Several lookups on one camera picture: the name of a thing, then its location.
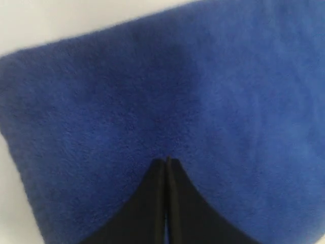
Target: white background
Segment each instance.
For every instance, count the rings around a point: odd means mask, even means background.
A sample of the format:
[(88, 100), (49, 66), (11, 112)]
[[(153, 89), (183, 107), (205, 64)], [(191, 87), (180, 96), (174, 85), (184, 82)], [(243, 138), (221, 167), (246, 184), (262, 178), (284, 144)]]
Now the white background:
[[(189, 0), (0, 0), (0, 55), (79, 35)], [(42, 244), (0, 135), (0, 244)]]

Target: fleece fabric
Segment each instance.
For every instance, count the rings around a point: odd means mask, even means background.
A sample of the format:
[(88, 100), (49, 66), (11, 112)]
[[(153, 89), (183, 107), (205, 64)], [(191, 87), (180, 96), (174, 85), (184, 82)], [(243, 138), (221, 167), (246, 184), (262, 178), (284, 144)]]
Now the fleece fabric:
[(203, 1), (0, 60), (0, 128), (47, 244), (154, 158), (261, 243), (325, 233), (325, 1)]

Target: blue cloth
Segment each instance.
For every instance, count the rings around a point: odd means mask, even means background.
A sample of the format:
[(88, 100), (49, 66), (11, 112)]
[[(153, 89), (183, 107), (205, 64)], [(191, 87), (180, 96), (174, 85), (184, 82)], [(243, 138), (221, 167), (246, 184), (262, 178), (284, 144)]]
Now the blue cloth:
[(325, 1), (192, 3), (0, 61), (0, 126), (48, 244), (179, 158), (262, 243), (325, 233)]

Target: black object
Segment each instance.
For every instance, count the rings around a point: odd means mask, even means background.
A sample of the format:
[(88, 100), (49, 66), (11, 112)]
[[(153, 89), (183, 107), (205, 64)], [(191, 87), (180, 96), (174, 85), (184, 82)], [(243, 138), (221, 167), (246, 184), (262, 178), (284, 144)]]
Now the black object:
[(220, 216), (177, 159), (154, 160), (136, 192), (105, 226), (80, 244), (258, 243)]

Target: blue fleece blanket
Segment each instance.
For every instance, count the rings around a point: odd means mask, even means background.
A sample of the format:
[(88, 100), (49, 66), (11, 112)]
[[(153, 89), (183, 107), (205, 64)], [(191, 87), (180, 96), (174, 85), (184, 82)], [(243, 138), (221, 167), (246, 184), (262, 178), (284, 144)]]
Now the blue fleece blanket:
[(47, 244), (104, 224), (153, 158), (262, 243), (325, 233), (325, 1), (192, 3), (10, 54), (0, 127)]

